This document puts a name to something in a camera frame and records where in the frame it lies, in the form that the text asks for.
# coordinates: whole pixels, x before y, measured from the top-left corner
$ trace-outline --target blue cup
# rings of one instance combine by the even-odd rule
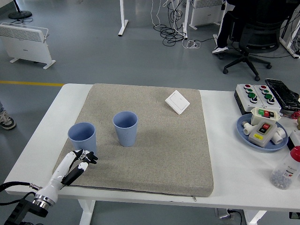
[[[69,129],[67,135],[76,150],[93,151],[97,156],[96,128],[93,124],[77,123]]]
[[[116,114],[112,121],[117,132],[119,143],[124,147],[134,145],[138,123],[137,115],[131,111],[122,111]]]

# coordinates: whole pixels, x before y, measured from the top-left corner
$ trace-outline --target gray floor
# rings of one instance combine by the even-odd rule
[[[233,61],[228,56],[219,60],[211,51],[213,40],[201,44],[200,49],[184,49],[181,42],[173,47],[163,46],[163,39],[152,28],[151,1],[125,0],[125,17],[129,24],[123,37],[118,33],[120,3],[118,0],[19,0],[21,10],[33,13],[30,26],[49,29],[47,43],[56,63],[47,70],[43,64],[19,60],[11,64],[0,42],[0,81],[38,83],[115,83],[144,86],[165,86],[203,90],[234,91],[238,83],[257,84],[254,75],[245,64],[239,64],[222,73],[222,67]],[[154,1],[153,18],[159,1]],[[12,22],[11,10],[0,10],[0,22]],[[162,24],[167,24],[167,9],[159,14]],[[188,27],[188,39],[205,40],[218,32],[217,25],[193,30]],[[289,55],[280,47],[270,57]],[[269,59],[273,68],[255,64],[261,81],[275,78],[283,81],[291,90],[300,92],[300,60],[291,56]],[[2,84],[0,98],[5,109],[16,120],[11,131],[0,130],[0,158],[2,161],[0,183],[21,154],[60,87]],[[0,202],[8,202],[19,196],[2,192]],[[0,224],[3,224],[14,205],[2,206]],[[46,218],[28,214],[24,221],[49,224],[79,224],[81,208],[76,200],[59,199]],[[259,225],[295,225],[298,220],[288,219],[287,212],[267,212]],[[240,224],[235,219],[221,221],[215,218],[214,209],[164,205],[147,205],[117,202],[97,202],[92,225],[129,224],[180,224],[221,225]]]

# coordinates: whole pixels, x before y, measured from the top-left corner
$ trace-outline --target gray felt pad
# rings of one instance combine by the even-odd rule
[[[166,102],[178,90],[189,107],[178,115]],[[136,142],[122,147],[113,116],[139,117]],[[94,84],[76,123],[95,125],[98,158],[72,186],[208,197],[213,190],[210,153],[198,90]],[[74,150],[67,140],[57,165]]]

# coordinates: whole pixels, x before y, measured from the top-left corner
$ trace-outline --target white wall switch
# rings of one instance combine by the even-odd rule
[[[176,90],[174,91],[165,102],[178,114],[182,114],[183,111],[189,106],[189,102]]]

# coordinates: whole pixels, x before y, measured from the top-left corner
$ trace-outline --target yellow floor line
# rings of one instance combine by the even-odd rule
[[[56,86],[56,87],[62,87],[63,85],[65,85],[64,83],[41,83],[41,82],[21,82],[21,81],[0,81],[0,83],[38,85],[38,86]]]

